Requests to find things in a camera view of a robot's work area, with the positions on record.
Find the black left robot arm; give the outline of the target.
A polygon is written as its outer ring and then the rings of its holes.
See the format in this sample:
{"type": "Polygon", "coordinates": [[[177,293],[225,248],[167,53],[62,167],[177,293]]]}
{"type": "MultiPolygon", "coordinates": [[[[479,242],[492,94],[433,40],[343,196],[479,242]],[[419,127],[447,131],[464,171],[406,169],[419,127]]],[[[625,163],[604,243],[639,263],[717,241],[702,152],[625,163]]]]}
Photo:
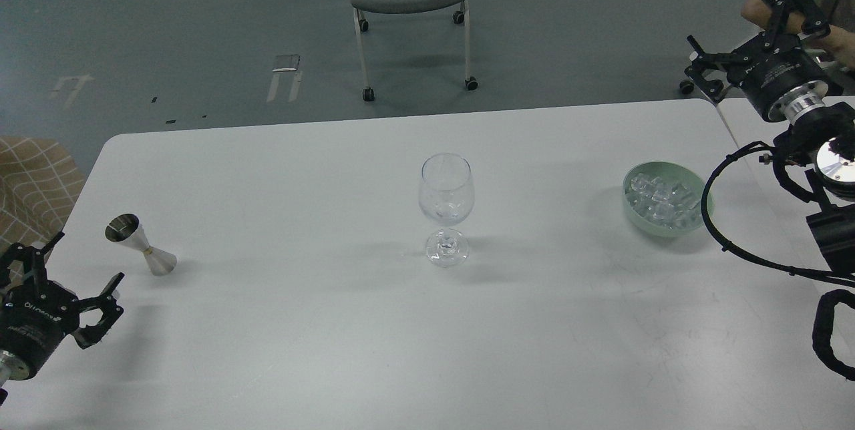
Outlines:
{"type": "Polygon", "coordinates": [[[11,281],[11,267],[21,263],[23,278],[2,295],[1,381],[32,379],[59,347],[72,336],[85,350],[100,342],[124,314],[117,287],[125,277],[119,272],[93,297],[79,298],[49,280],[45,256],[62,239],[56,233],[42,248],[14,242],[2,254],[2,285],[11,281]]]}

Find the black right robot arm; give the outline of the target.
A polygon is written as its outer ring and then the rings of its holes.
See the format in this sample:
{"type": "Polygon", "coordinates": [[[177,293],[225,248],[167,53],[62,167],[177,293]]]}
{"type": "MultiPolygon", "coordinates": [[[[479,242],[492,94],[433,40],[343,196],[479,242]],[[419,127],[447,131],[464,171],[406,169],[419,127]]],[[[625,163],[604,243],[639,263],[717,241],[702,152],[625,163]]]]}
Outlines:
{"type": "Polygon", "coordinates": [[[723,251],[766,268],[837,284],[819,299],[812,330],[812,348],[831,371],[852,381],[853,367],[832,348],[836,307],[853,306],[853,107],[845,102],[825,104],[838,87],[804,47],[827,37],[831,27],[813,0],[761,0],[770,11],[769,25],[729,53],[708,53],[690,35],[695,55],[686,68],[688,80],[712,103],[723,101],[729,88],[748,99],[764,122],[788,123],[773,144],[746,144],[728,154],[711,173],[701,193],[701,217],[709,235],[723,251]],[[806,218],[827,270],[797,268],[770,262],[731,242],[711,219],[709,193],[717,177],[731,164],[759,154],[770,165],[783,190],[820,208],[806,218]]]}

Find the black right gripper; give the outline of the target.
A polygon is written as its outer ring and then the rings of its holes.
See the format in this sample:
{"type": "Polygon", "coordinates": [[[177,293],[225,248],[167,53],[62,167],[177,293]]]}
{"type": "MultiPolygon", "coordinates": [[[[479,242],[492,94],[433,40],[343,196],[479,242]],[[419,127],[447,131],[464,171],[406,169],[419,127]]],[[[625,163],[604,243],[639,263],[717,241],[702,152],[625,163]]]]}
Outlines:
{"type": "Polygon", "coordinates": [[[794,124],[824,107],[824,97],[843,88],[806,51],[831,34],[828,18],[813,0],[760,0],[769,15],[760,34],[729,52],[708,52],[693,35],[693,53],[684,74],[687,83],[718,104],[739,89],[764,122],[794,124]]]}

